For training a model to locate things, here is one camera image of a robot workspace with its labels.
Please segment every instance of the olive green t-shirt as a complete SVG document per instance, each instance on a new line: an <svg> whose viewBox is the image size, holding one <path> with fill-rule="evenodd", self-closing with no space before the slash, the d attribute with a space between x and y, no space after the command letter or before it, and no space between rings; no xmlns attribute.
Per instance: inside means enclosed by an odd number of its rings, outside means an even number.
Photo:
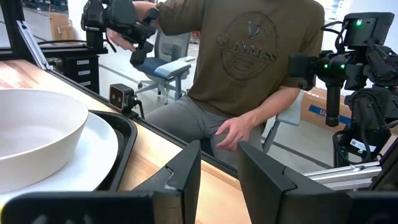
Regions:
<svg viewBox="0 0 398 224"><path fill-rule="evenodd" d="M289 55L321 51L325 12L314 0L168 0L156 7L166 35L200 31L188 96L223 116L257 108L280 86L297 87L287 74Z"/></svg>

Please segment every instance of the gray pants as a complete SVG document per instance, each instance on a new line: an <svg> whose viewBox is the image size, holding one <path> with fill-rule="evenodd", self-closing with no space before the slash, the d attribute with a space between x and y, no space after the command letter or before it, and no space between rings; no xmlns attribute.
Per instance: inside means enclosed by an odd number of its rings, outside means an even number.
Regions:
<svg viewBox="0 0 398 224"><path fill-rule="evenodd" d="M227 132L215 135L218 127L227 118L201 109L189 97L184 96L171 104L156 109L146 116L146 120L187 143L203 138L210 139L211 150L215 157L237 168L236 153L216 147L227 135ZM248 141L258 149L261 149L261 134L260 126L254 128Z"/></svg>

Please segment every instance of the finger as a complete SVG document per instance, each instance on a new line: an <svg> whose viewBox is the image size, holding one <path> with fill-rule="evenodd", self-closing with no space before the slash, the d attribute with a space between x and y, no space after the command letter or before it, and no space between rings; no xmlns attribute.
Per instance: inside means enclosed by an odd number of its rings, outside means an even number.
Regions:
<svg viewBox="0 0 398 224"><path fill-rule="evenodd" d="M218 129L216 134L223 134L227 129L229 129L230 123L229 121L225 121Z"/></svg>
<svg viewBox="0 0 398 224"><path fill-rule="evenodd" d="M238 141L239 141L239 138L236 136L236 137L234 138L234 140L231 142L231 144L228 144L228 145L225 147L225 149L226 149L227 151L233 152L233 151L236 149L236 146L238 145Z"/></svg>
<svg viewBox="0 0 398 224"><path fill-rule="evenodd" d="M229 130L229 133L227 134L227 136L224 138L224 140L222 140L220 143L217 144L217 147L225 149L226 146L228 146L229 144L231 144L234 141L237 134L238 134L237 131Z"/></svg>

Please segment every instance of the guinness logo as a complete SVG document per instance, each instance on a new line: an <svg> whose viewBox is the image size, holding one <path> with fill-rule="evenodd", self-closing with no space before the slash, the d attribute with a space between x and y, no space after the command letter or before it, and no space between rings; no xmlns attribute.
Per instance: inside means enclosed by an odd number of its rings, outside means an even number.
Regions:
<svg viewBox="0 0 398 224"><path fill-rule="evenodd" d="M235 80L256 78L277 60L277 38L276 26L266 15L239 15L217 36L224 69Z"/></svg>
<svg viewBox="0 0 398 224"><path fill-rule="evenodd" d="M249 21L249 40L254 39L255 36L260 32L260 27L256 22Z"/></svg>

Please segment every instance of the hand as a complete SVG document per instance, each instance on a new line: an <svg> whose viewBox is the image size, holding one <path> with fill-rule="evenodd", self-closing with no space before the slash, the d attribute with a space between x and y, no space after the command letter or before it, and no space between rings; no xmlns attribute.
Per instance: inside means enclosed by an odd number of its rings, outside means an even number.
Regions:
<svg viewBox="0 0 398 224"><path fill-rule="evenodd" d="M124 50L130 50L131 52L136 51L136 48L130 42L124 40L121 34L111 29L106 29L106 35L114 45L119 46Z"/></svg>
<svg viewBox="0 0 398 224"><path fill-rule="evenodd" d="M226 130L229 130L229 133L223 141L216 145L216 147L234 152L238 146L238 141L249 140L252 127L246 119L237 117L226 120L218 128L216 134L223 134Z"/></svg>

